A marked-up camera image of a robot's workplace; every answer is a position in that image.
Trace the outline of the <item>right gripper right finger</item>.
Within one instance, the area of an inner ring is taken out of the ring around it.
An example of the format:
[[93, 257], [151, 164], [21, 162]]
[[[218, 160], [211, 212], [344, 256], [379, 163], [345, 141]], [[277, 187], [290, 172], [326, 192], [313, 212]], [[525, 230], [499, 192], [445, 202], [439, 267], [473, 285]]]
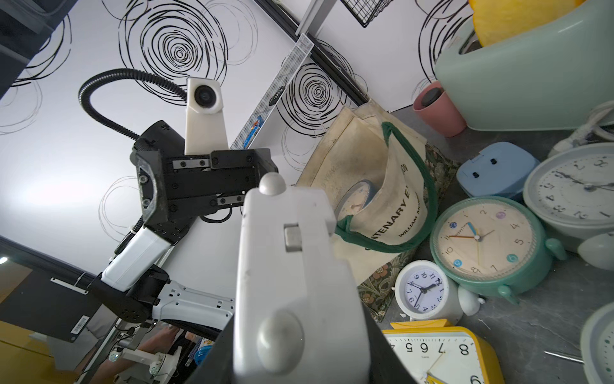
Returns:
[[370, 384], [415, 384], [416, 381], [404, 367], [382, 330], [364, 307], [367, 334], [369, 339], [369, 381]]

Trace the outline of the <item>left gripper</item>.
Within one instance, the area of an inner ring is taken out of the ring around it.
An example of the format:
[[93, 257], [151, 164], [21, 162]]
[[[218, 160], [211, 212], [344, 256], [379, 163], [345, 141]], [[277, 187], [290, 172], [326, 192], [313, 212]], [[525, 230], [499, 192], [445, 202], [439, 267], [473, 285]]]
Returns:
[[240, 207], [265, 174], [276, 172], [270, 150], [216, 150], [184, 155], [185, 140], [163, 121], [135, 141], [142, 226], [176, 243], [197, 219]]

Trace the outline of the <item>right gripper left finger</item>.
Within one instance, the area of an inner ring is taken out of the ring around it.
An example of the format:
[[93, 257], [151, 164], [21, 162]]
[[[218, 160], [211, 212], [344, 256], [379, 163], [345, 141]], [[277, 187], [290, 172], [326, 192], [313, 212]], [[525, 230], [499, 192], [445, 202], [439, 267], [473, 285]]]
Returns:
[[236, 379], [233, 372], [233, 336], [234, 317], [230, 319], [224, 330], [219, 334], [213, 348], [204, 361], [185, 380], [185, 383], [235, 383]]

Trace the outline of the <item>white square clock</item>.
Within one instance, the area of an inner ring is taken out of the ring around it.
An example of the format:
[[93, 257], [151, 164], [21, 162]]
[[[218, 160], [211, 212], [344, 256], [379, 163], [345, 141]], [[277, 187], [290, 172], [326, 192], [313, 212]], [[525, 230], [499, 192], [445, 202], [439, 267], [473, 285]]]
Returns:
[[334, 256], [323, 190], [275, 172], [246, 195], [238, 256], [233, 376], [238, 383], [366, 383], [366, 317]]

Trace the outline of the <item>cream canvas tote bag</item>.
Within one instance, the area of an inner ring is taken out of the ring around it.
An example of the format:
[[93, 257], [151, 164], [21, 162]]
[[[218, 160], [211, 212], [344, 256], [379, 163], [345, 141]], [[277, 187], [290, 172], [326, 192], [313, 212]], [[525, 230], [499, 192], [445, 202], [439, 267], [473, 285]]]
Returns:
[[324, 190], [334, 209], [357, 183], [373, 185], [369, 203], [336, 218], [332, 245], [375, 321], [385, 317], [401, 269], [428, 238], [459, 166], [375, 102], [343, 107], [305, 165], [297, 185]]

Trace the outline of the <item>blue round beige clock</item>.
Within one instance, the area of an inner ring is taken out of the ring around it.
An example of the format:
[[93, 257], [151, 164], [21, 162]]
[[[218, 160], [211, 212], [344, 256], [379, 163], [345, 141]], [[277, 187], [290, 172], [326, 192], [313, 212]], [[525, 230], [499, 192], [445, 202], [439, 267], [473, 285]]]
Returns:
[[366, 179], [354, 184], [337, 204], [335, 209], [337, 221], [341, 221], [347, 216], [358, 214], [365, 209], [378, 191], [379, 188], [373, 182]]

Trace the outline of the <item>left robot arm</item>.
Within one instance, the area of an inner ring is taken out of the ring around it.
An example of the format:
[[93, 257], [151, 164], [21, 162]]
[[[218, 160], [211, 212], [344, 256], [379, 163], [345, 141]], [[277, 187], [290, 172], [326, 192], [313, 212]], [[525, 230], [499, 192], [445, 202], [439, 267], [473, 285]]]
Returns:
[[268, 148], [184, 155], [184, 144], [163, 121], [134, 139], [130, 161], [140, 183], [142, 217], [91, 291], [127, 323], [164, 321], [216, 339], [233, 318], [234, 300], [188, 288], [156, 263], [195, 222], [243, 206], [247, 192], [278, 168]]

